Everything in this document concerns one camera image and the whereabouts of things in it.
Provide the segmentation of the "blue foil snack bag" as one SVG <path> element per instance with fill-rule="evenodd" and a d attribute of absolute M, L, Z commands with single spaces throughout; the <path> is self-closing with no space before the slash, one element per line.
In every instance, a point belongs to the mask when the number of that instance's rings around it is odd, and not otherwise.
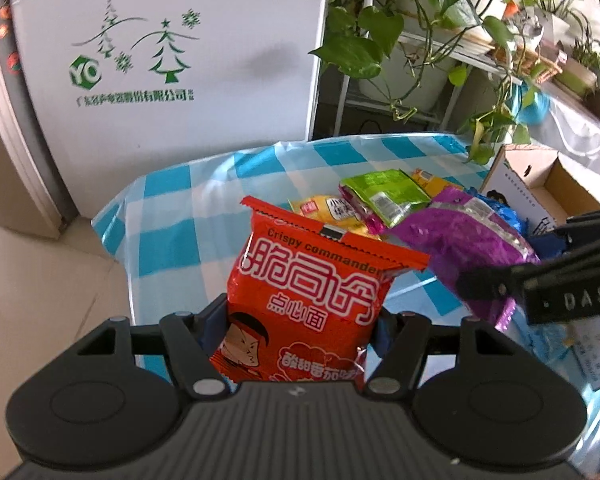
<path fill-rule="evenodd" d="M 520 214 L 516 210 L 513 210 L 511 206 L 509 206 L 506 197 L 495 190 L 491 190 L 486 192 L 486 195 L 483 195 L 478 192 L 476 188 L 468 188 L 466 192 L 474 197 L 477 197 L 479 200 L 482 200 L 483 203 L 486 203 L 492 210 L 494 210 L 509 226 L 515 229 L 518 233 L 520 233 L 523 237 L 527 237 L 529 234 L 529 220 L 521 217 Z"/>

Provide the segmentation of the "red crispy noodle snack bag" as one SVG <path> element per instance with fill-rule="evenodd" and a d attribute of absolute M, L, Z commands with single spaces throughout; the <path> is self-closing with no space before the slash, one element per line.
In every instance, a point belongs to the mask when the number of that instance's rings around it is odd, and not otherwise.
<path fill-rule="evenodd" d="M 227 326 L 212 354 L 235 384 L 356 382 L 394 278 L 423 252 L 354 234 L 253 196 L 251 231 L 227 281 Z"/>

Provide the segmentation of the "purple snack bag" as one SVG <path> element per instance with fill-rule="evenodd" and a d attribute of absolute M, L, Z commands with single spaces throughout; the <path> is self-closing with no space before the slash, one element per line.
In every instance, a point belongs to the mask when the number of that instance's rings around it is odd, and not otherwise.
<path fill-rule="evenodd" d="M 390 233 L 429 256 L 429 269 L 458 294 L 460 274 L 480 268 L 538 263 L 524 237 L 478 196 L 449 186 Z"/>

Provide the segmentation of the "yellow barcode snack packet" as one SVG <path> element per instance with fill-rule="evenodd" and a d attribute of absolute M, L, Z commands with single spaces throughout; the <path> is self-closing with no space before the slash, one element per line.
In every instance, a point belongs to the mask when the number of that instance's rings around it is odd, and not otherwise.
<path fill-rule="evenodd" d="M 463 191 L 464 188 L 454 182 L 430 174 L 430 172 L 420 168 L 415 169 L 411 178 L 422 188 L 422 190 L 431 198 L 436 197 L 446 188 L 457 188 Z"/>

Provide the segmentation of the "green snack packet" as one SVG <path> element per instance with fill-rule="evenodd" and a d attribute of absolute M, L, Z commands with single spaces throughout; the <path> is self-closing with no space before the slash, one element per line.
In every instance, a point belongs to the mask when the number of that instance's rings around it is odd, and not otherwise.
<path fill-rule="evenodd" d="M 403 170 L 368 172 L 343 179 L 342 197 L 377 234 L 392 229 L 430 203 L 429 195 Z"/>

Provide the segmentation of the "cardboard milk box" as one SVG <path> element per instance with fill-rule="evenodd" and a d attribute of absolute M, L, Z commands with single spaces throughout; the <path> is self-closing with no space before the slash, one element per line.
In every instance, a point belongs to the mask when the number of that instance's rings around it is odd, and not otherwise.
<path fill-rule="evenodd" d="M 505 144 L 481 191 L 518 214 L 541 261 L 514 281 L 527 324 L 558 330 L 600 389 L 600 175 L 554 148 Z"/>

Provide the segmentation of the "blue checked tablecloth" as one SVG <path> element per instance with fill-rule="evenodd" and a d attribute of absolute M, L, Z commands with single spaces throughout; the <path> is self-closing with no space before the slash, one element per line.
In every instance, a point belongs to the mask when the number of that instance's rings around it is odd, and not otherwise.
<path fill-rule="evenodd" d="M 480 188 L 489 166 L 468 162 L 465 145 L 442 133 L 280 142 L 140 177 L 92 226 L 125 268 L 132 321 L 157 324 L 175 311 L 197 313 L 225 292 L 250 233 L 250 211 L 239 203 L 246 195 L 289 208 L 293 198 L 335 193 L 345 177 L 391 168 L 409 173 L 419 168 L 463 188 Z M 469 313 L 430 271 L 398 276 L 385 307 L 413 310 L 446 325 L 457 325 Z M 585 433 L 571 463 L 584 474 L 600 471 L 600 390 L 586 383 L 572 350 L 550 366 L 580 390 L 588 407 Z"/>

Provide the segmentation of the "yellow bread snack packet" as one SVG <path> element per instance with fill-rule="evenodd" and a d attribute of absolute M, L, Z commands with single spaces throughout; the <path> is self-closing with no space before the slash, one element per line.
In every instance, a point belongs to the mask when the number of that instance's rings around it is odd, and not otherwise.
<path fill-rule="evenodd" d="M 342 197 L 313 195 L 303 200 L 291 200 L 289 206 L 295 214 L 379 240 L 379 236 L 370 232 L 362 218 Z"/>

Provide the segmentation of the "small green white pot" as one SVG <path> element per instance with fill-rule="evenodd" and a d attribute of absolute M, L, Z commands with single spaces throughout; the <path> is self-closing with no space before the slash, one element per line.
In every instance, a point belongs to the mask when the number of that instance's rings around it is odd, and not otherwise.
<path fill-rule="evenodd" d="M 574 58 L 567 58 L 562 71 L 554 76 L 554 81 L 583 98 L 595 89 L 597 76 Z"/>

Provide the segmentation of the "wicker basket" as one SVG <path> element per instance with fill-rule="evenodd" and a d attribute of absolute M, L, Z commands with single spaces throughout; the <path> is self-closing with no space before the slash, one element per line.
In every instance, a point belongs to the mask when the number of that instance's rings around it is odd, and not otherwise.
<path fill-rule="evenodd" d="M 534 84 L 545 84 L 562 73 L 562 66 L 558 62 L 551 61 L 535 50 L 516 47 L 515 51 L 509 51 L 496 47 L 492 55 L 498 64 L 509 68 L 516 77 L 529 79 Z"/>

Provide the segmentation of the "green pothos plant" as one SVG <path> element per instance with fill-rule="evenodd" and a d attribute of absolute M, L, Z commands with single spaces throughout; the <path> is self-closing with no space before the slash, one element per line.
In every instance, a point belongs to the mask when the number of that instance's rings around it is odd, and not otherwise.
<path fill-rule="evenodd" d="M 572 10 L 576 0 L 329 0 L 322 44 L 312 50 L 324 68 L 335 67 L 351 79 L 372 79 L 380 75 L 381 64 L 390 58 L 404 30 L 423 32 L 424 59 L 408 64 L 421 70 L 436 65 L 465 37 L 482 40 L 494 47 L 515 51 L 516 47 L 541 51 L 541 42 L 550 32 L 552 18 L 573 18 L 580 27 L 588 21 Z M 454 87 L 462 88 L 468 78 L 464 66 L 448 73 Z M 518 144 L 530 141 L 526 125 L 517 124 L 507 101 L 513 84 L 526 84 L 528 96 L 540 91 L 540 84 L 516 77 L 509 68 L 495 85 L 495 101 L 485 110 L 471 114 L 462 131 L 472 136 L 468 157 L 486 164 L 498 144 L 512 139 Z M 398 111 L 400 98 L 390 101 L 397 122 L 415 114 Z"/>

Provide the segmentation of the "white metal plant stand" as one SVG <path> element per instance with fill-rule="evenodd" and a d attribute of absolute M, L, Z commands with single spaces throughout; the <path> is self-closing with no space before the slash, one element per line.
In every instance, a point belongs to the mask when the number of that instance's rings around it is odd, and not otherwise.
<path fill-rule="evenodd" d="M 400 98 L 398 111 L 414 110 L 413 122 L 434 125 L 440 130 L 448 128 L 457 100 L 462 94 L 460 87 L 445 94 L 449 87 L 448 73 L 464 66 L 468 72 L 480 70 L 490 79 L 505 78 L 505 66 L 491 56 L 494 47 L 482 40 L 463 37 L 458 45 L 436 65 L 422 70 L 411 67 L 409 62 L 420 63 L 424 59 L 426 37 L 423 32 L 404 30 L 390 58 L 381 64 L 380 75 L 372 79 L 342 78 L 334 122 L 334 136 L 344 133 L 342 121 L 348 107 L 356 110 L 373 110 L 389 115 L 390 101 Z"/>

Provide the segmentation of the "white refrigerator with tree print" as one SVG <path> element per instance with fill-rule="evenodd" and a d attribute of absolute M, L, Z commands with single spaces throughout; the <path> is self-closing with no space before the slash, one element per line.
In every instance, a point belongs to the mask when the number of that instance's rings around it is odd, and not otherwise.
<path fill-rule="evenodd" d="M 49 238 L 136 178 L 312 134 L 327 0 L 0 0 L 0 226 Z"/>

